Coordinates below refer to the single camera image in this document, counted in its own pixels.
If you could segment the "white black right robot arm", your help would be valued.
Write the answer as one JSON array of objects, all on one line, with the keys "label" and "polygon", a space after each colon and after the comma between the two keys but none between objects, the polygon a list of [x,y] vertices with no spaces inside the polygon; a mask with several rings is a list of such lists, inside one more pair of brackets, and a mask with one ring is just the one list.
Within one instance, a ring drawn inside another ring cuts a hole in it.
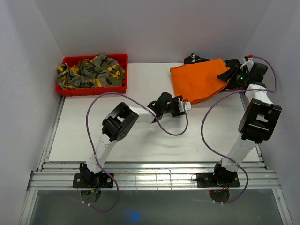
[{"label": "white black right robot arm", "polygon": [[217,186],[229,186],[237,181],[239,165],[253,148],[270,139],[282,112],[281,106],[270,101],[262,83],[268,66],[255,62],[248,69],[248,63],[251,63],[250,58],[218,76],[231,85],[245,89],[249,105],[240,121],[235,144],[226,157],[215,165],[211,179]]}]

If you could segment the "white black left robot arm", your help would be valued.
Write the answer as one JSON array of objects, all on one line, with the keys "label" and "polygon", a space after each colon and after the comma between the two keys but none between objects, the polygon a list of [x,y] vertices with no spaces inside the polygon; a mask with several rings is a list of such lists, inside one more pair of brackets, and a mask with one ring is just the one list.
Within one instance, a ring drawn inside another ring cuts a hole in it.
[{"label": "white black left robot arm", "polygon": [[102,129],[97,145],[92,145],[91,157],[79,166],[79,173],[74,176],[75,188],[111,188],[114,174],[103,170],[105,161],[115,144],[123,140],[136,123],[159,123],[163,115],[173,117],[186,115],[191,110],[191,103],[183,96],[173,97],[163,92],[157,100],[147,106],[130,107],[119,103],[102,121]]}]

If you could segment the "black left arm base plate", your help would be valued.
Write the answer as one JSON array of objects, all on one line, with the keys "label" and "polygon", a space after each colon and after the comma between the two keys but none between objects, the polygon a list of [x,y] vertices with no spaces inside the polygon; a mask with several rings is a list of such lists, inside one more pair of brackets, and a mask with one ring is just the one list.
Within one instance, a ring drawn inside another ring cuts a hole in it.
[{"label": "black left arm base plate", "polygon": [[73,179],[73,188],[112,188],[113,180],[105,173],[85,178],[81,173],[76,173]]}]

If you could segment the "black white patterned trousers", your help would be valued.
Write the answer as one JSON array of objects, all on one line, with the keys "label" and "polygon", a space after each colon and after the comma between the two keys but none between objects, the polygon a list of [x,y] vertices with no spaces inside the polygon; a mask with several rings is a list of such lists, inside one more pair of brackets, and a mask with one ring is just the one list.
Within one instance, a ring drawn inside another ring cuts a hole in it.
[{"label": "black white patterned trousers", "polygon": [[[184,65],[185,64],[195,64],[195,63],[200,63],[200,62],[207,62],[210,61],[210,59],[207,58],[201,58],[200,56],[192,53],[188,57],[184,59]],[[240,67],[241,63],[238,59],[229,59],[229,60],[224,60],[224,63],[227,68],[233,68],[233,67]]]}]

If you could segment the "pink trousers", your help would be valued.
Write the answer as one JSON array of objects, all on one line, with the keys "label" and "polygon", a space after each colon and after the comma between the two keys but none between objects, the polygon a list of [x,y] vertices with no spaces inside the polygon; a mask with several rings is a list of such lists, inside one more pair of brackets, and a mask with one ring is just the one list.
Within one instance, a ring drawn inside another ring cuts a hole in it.
[{"label": "pink trousers", "polygon": [[238,91],[238,90],[243,90],[243,88],[233,88],[233,87],[225,87],[221,92],[228,92],[228,91]]}]

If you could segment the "orange trousers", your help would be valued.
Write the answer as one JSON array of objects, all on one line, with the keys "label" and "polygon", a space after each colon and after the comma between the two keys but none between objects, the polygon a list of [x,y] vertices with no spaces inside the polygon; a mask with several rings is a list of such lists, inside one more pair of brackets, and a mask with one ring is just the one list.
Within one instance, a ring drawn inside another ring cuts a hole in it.
[{"label": "orange trousers", "polygon": [[206,101],[227,86],[227,82],[218,79],[218,75],[228,70],[222,59],[172,67],[174,93],[192,105]]}]

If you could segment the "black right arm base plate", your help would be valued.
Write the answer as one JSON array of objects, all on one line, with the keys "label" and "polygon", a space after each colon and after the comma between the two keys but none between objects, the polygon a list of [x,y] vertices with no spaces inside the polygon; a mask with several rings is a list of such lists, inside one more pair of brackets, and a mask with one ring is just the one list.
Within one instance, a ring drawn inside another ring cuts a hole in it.
[{"label": "black right arm base plate", "polygon": [[237,188],[240,186],[240,181],[236,172],[232,175],[219,175],[216,172],[201,172],[196,174],[196,182],[198,188],[229,187]]}]

